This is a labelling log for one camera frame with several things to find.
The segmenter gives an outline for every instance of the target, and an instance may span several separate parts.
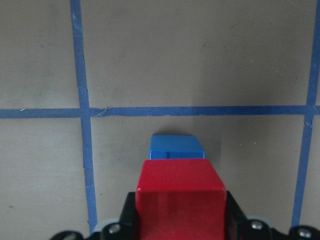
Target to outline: screw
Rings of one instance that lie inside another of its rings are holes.
[[[62,240],[76,240],[77,235],[75,235],[73,232],[69,235],[65,236]]]
[[[309,239],[312,236],[311,232],[306,228],[299,228],[298,234],[299,234],[300,237],[303,237],[303,238],[306,238],[306,239]]]
[[[264,227],[264,225],[260,221],[252,221],[251,227],[256,230],[261,230]]]
[[[110,227],[109,227],[109,233],[110,234],[116,234],[117,232],[119,232],[121,230],[121,226],[117,223],[115,224],[112,224]]]

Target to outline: red cube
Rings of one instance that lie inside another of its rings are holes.
[[[226,188],[207,159],[146,160],[135,196],[140,240],[225,240]]]

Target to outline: blue tape line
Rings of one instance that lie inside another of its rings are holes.
[[[0,119],[44,119],[79,117],[79,108],[0,109]]]
[[[318,113],[319,107],[316,107],[317,100],[317,90],[318,90],[318,78],[320,70],[320,0],[316,3],[315,11],[315,23],[314,23],[314,33],[313,33],[313,45],[312,45],[312,55],[311,55],[311,66],[309,74],[309,84],[308,93],[306,99],[306,105],[314,108],[316,113]],[[295,227],[300,224],[300,217],[303,206],[309,152],[312,139],[312,129],[313,129],[313,119],[314,114],[309,113],[304,117],[304,127],[302,133],[302,143],[300,150],[300,159],[298,174],[295,186],[294,203],[292,210],[291,226]]]
[[[317,114],[312,106],[167,106],[167,107],[112,107],[91,108],[91,117],[126,116],[225,116],[225,115],[307,115]]]
[[[97,225],[97,207],[94,185],[91,122],[89,114],[89,96],[87,90],[86,65],[83,51],[84,40],[80,0],[70,0],[70,11],[72,22],[76,82],[78,87],[80,105],[85,194],[88,209],[89,228],[90,233],[92,233],[94,231],[95,226]]]

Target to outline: concrete floor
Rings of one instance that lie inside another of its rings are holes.
[[[305,105],[316,4],[83,0],[90,107]],[[0,23],[0,109],[78,108],[69,1],[3,0]],[[286,233],[303,127],[303,115],[92,117],[98,221],[119,216],[153,134],[188,134],[245,213]],[[0,119],[0,132],[1,239],[88,236],[80,119]],[[301,224],[318,229],[319,142],[316,116]]]

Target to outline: blue block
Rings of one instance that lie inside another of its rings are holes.
[[[195,136],[153,135],[149,159],[204,159],[204,149]]]

